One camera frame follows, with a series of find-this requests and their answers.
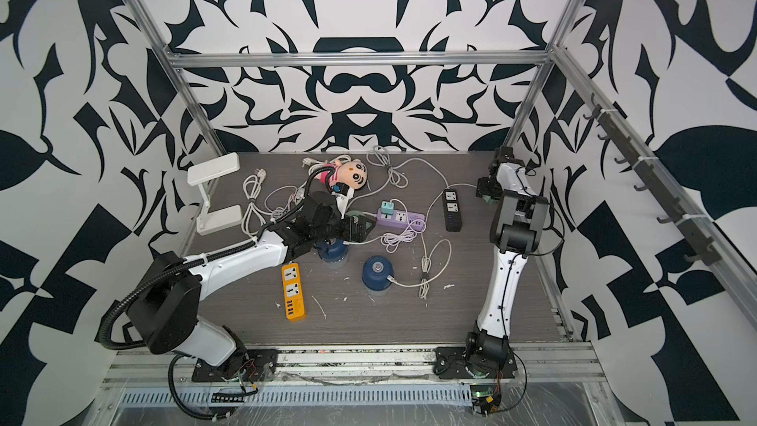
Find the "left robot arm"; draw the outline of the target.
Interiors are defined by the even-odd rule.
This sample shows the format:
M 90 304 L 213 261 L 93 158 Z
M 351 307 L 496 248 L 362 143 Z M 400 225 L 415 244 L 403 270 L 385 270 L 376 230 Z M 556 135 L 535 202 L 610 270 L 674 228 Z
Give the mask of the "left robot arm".
M 202 319 L 200 303 L 252 274 L 293 262 L 318 243 L 342 239 L 348 200 L 317 191 L 244 244 L 192 260 L 161 254 L 140 284 L 104 315 L 97 341 L 112 351 L 146 347 L 153 354 L 173 352 L 228 366 L 244 354 L 244 345 L 230 329 Z

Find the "black power strip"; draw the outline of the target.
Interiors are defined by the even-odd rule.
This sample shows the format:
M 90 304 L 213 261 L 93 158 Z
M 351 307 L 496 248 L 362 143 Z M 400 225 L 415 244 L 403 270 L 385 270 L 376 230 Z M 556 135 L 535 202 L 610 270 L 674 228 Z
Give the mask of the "black power strip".
M 459 232 L 462 228 L 459 195 L 455 189 L 445 189 L 443 192 L 445 225 L 448 232 Z

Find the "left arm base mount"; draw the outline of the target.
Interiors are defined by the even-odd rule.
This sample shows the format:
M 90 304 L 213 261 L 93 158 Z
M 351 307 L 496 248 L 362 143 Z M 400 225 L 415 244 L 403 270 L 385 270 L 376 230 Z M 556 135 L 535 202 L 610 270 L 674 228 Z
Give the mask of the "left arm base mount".
M 236 382 L 255 383 L 269 380 L 278 366 L 277 349 L 248 349 L 237 352 L 219 367 L 197 360 L 191 380 L 195 383 Z

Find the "teal USB charger adapter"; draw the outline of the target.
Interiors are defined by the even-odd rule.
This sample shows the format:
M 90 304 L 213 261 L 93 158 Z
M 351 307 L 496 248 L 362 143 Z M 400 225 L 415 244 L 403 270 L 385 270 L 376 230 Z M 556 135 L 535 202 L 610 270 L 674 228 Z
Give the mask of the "teal USB charger adapter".
M 382 214 L 382 217 L 384 218 L 392 218 L 394 215 L 394 203 L 390 201 L 383 201 L 382 205 L 380 206 L 380 214 Z

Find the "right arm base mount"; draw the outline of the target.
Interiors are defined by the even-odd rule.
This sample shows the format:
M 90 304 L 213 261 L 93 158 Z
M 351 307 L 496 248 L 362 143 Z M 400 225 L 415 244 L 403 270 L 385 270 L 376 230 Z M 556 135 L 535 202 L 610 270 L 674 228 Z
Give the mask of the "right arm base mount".
M 466 354 L 464 347 L 437 347 L 433 374 L 442 380 L 505 380 L 516 378 L 518 366 L 514 358 L 503 364 L 479 354 Z

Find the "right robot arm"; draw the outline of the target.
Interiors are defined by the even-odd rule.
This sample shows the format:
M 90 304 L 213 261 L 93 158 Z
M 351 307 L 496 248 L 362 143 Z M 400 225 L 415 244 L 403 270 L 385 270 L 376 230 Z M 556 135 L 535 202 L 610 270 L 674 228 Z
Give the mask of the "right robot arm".
M 497 203 L 489 231 L 494 260 L 482 309 L 467 335 L 465 359 L 471 369 L 510 373 L 516 370 L 510 347 L 516 290 L 528 259 L 537 253 L 549 205 L 531 188 L 526 164 L 510 147 L 497 150 L 489 175 L 477 183 L 477 196 Z

